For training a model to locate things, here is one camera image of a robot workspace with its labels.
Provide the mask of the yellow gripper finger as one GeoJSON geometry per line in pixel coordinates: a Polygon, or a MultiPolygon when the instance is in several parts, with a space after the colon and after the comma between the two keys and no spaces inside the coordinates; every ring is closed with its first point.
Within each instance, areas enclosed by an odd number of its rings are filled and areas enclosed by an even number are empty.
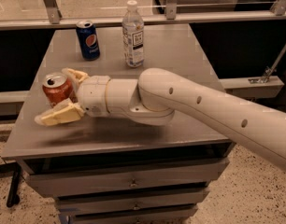
{"type": "Polygon", "coordinates": [[[62,73],[70,81],[75,91],[77,91],[80,84],[89,77],[87,73],[72,68],[63,68],[62,73]]]}
{"type": "Polygon", "coordinates": [[[79,103],[73,103],[67,98],[54,108],[43,112],[35,117],[35,122],[42,126],[54,126],[63,123],[74,122],[82,119],[85,111],[79,103]]]}

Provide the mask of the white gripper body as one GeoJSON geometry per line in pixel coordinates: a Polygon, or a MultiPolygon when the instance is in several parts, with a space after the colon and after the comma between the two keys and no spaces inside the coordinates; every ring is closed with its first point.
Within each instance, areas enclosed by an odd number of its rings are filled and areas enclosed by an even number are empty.
{"type": "Polygon", "coordinates": [[[79,105],[90,117],[107,117],[106,90],[109,76],[92,76],[85,79],[78,88],[79,105]]]}

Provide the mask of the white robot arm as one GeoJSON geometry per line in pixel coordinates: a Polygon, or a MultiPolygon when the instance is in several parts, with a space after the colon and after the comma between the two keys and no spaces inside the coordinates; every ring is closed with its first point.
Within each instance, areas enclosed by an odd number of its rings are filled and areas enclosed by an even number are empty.
{"type": "Polygon", "coordinates": [[[286,172],[286,113],[199,85],[160,68],[137,79],[88,76],[66,69],[77,84],[77,101],[62,100],[35,117],[43,126],[74,122],[83,116],[124,118],[163,126],[176,111],[249,149],[286,172]]]}

